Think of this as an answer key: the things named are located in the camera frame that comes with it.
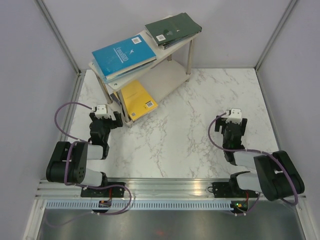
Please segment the white two-tier shelf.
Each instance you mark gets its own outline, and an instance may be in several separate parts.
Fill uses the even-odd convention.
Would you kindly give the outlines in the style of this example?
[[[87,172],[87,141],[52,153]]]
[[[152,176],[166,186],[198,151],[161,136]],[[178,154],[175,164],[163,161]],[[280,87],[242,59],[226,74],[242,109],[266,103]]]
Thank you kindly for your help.
[[[120,77],[109,83],[104,83],[95,73],[109,107],[112,103],[110,94],[117,94],[117,97],[121,102],[121,110],[119,110],[119,112],[122,112],[122,119],[128,127],[131,127],[134,122],[130,119],[125,106],[124,98],[121,92],[122,88],[130,84],[132,81],[138,80],[151,95],[151,97],[157,103],[159,103],[167,95],[177,89],[183,82],[189,81],[191,77],[195,38],[199,34],[200,33],[197,33],[194,36],[163,50],[157,46],[154,40],[148,36],[147,30],[144,29],[139,33],[139,35],[143,37],[143,39],[156,54],[156,60],[150,66]],[[187,66],[183,66],[172,59],[172,54],[186,44],[189,44],[189,52]]]

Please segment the dark blue Wuthering Heights book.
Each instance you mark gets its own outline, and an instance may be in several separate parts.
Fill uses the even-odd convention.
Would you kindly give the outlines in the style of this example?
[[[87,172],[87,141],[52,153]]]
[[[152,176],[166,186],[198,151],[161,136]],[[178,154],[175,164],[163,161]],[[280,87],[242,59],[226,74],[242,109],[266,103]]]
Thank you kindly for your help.
[[[148,30],[146,30],[146,33],[149,37],[153,39],[153,41],[157,44],[157,46],[162,50],[166,50],[167,48],[196,35],[194,33],[194,34],[178,37],[178,36],[174,36],[174,32],[172,31],[167,31],[164,34],[160,34],[160,35],[152,35]]]

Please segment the pale green book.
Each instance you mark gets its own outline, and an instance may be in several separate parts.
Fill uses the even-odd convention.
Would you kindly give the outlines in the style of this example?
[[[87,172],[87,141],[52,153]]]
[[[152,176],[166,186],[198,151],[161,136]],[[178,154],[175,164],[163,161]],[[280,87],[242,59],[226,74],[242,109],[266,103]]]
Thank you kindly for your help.
[[[147,62],[147,63],[145,63],[145,64],[142,64],[141,66],[137,66],[137,67],[135,67],[135,68],[133,68],[133,69],[131,69],[131,70],[128,70],[128,71],[126,71],[126,72],[124,72],[124,73],[118,74],[118,75],[116,75],[116,76],[108,79],[108,81],[113,81],[113,80],[115,80],[115,79],[117,79],[117,78],[120,78],[120,77],[123,77],[123,76],[125,76],[125,75],[127,75],[127,74],[131,74],[131,73],[133,73],[133,72],[135,72],[135,71],[139,71],[140,69],[143,69],[143,68],[145,68],[145,67],[148,67],[149,65],[151,65],[151,64],[152,64],[153,62],[155,62],[155,61],[156,61],[156,60],[152,60],[152,61],[150,61],[150,62]]]

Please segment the light blue cat book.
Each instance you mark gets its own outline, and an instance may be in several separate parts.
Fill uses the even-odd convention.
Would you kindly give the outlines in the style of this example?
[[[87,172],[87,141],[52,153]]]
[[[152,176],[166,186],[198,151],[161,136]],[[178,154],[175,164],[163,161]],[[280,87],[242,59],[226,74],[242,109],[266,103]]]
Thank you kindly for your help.
[[[111,81],[108,80],[107,77],[103,74],[103,72],[102,72],[102,70],[100,69],[100,67],[98,66],[98,63],[97,63],[94,59],[93,59],[91,62],[89,62],[88,66],[91,68],[91,70],[94,71],[95,74],[98,75],[98,77],[99,77],[105,84],[111,83],[112,81],[115,81],[115,80],[121,78],[121,77],[118,77],[118,78],[116,78],[116,79],[114,79],[114,80],[111,80]]]

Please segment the bright blue book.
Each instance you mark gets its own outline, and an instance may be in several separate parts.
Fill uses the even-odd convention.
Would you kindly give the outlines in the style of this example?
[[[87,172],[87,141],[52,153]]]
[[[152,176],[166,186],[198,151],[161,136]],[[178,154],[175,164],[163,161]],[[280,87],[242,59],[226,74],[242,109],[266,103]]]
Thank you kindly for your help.
[[[111,81],[157,59],[156,54],[138,34],[92,52],[102,76]]]

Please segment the aluminium front rail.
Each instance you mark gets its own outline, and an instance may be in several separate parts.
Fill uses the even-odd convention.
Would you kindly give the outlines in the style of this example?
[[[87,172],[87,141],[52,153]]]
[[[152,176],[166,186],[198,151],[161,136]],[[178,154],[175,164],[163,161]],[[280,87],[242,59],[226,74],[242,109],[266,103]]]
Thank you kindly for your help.
[[[124,182],[136,200],[209,200],[215,196],[207,191],[213,182],[229,182],[228,178],[110,178],[110,182]],[[80,199],[81,188],[41,180],[37,199]]]

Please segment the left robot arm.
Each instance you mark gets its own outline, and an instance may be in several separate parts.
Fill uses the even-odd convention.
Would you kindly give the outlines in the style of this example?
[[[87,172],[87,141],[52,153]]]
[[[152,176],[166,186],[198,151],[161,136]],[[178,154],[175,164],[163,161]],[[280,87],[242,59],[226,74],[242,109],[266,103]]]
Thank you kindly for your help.
[[[46,168],[46,179],[67,186],[91,187],[96,196],[103,198],[110,190],[108,177],[104,172],[89,169],[87,162],[107,158],[111,130],[123,126],[122,114],[117,111],[111,115],[91,112],[89,117],[88,141],[57,142]]]

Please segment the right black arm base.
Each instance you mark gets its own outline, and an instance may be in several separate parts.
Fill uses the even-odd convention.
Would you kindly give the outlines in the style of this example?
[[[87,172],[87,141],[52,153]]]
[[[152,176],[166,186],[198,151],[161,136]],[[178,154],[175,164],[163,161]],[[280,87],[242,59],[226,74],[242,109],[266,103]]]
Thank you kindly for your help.
[[[215,198],[257,198],[258,194],[252,190],[240,189],[237,185],[232,185],[229,182],[212,182],[206,190],[212,193]]]

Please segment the dark green book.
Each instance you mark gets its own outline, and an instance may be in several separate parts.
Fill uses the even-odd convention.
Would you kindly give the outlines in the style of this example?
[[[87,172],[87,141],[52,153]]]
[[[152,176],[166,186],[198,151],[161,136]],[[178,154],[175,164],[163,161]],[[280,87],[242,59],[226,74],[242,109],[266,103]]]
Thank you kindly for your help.
[[[158,46],[167,45],[202,31],[202,27],[186,12],[148,23],[145,29]]]

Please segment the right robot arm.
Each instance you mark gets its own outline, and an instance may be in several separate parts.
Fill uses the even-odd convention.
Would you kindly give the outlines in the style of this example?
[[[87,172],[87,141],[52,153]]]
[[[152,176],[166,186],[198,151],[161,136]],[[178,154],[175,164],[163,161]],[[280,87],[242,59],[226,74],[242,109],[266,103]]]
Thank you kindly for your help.
[[[254,169],[256,173],[245,171],[230,176],[228,191],[240,197],[250,190],[262,193],[267,200],[281,200],[291,206],[299,202],[305,184],[290,156],[284,150],[272,153],[245,148],[242,144],[248,120],[241,118],[232,122],[224,112],[210,123],[207,134],[211,143],[223,151],[224,158],[234,166]]]

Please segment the black book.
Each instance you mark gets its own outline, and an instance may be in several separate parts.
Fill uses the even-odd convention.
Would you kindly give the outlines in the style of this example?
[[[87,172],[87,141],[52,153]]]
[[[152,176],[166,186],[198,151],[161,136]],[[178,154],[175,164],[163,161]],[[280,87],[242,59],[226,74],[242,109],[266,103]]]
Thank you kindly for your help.
[[[117,93],[111,93],[110,94],[112,103],[110,103],[110,108],[113,111],[120,111],[122,109],[122,104],[120,102],[120,100],[118,99]]]

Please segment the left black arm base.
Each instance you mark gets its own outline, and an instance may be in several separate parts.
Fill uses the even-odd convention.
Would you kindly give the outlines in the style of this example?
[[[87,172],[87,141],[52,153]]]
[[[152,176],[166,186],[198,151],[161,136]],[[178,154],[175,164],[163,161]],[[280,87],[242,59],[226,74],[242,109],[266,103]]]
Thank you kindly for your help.
[[[125,186],[126,184],[124,182],[108,182],[107,186],[113,186],[113,185],[121,185]],[[119,186],[113,186],[108,189],[82,189],[80,196],[82,198],[122,198],[124,196],[124,188]]]

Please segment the yellow book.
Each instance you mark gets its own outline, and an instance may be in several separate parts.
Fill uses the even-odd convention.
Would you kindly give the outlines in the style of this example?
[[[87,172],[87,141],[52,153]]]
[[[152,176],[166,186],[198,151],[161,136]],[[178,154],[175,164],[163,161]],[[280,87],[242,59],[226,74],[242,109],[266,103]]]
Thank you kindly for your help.
[[[133,122],[141,119],[158,107],[157,102],[138,80],[121,89],[128,115]]]

